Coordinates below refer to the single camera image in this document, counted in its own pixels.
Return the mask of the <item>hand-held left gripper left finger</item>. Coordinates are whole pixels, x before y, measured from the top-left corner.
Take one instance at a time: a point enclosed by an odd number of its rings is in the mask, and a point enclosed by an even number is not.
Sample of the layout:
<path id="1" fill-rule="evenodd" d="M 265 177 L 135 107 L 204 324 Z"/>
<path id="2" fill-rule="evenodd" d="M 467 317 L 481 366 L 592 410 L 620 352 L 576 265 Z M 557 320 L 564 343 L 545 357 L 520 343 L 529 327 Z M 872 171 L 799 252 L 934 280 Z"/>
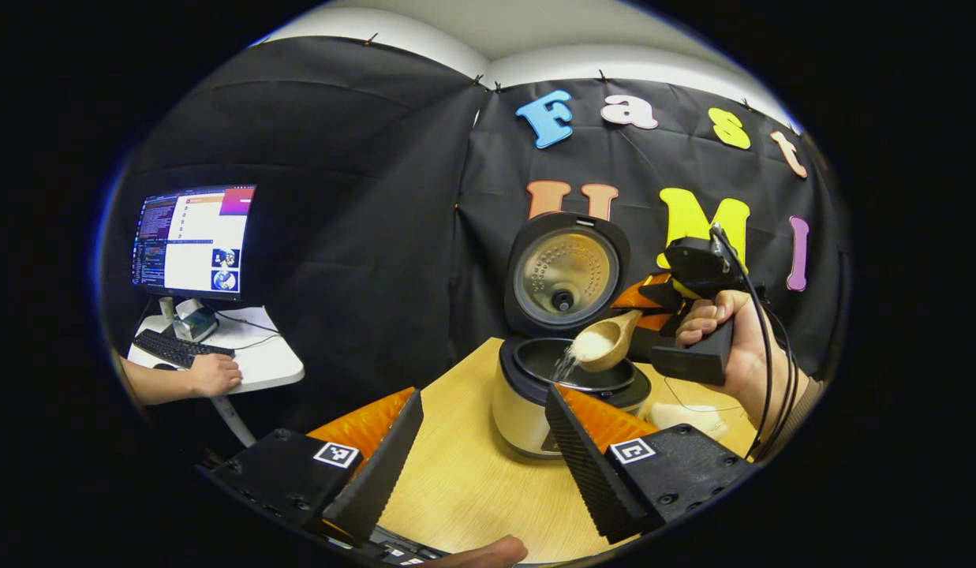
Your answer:
<path id="1" fill-rule="evenodd" d="M 423 423 L 408 387 L 308 434 L 275 429 L 202 475 L 282 526 L 346 545 L 368 542 Z"/>

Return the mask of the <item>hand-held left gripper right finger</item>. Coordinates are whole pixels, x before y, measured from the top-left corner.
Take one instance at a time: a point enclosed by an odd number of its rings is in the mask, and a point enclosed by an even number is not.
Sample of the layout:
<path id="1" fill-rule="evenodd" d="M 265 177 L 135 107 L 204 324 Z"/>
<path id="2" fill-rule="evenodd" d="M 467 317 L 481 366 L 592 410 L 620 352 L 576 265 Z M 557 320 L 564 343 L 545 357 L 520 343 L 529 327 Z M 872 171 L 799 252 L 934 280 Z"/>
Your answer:
<path id="1" fill-rule="evenodd" d="M 658 429 L 563 385 L 545 404 L 559 452 L 610 544 L 692 514 L 754 474 L 754 464 L 690 424 Z"/>

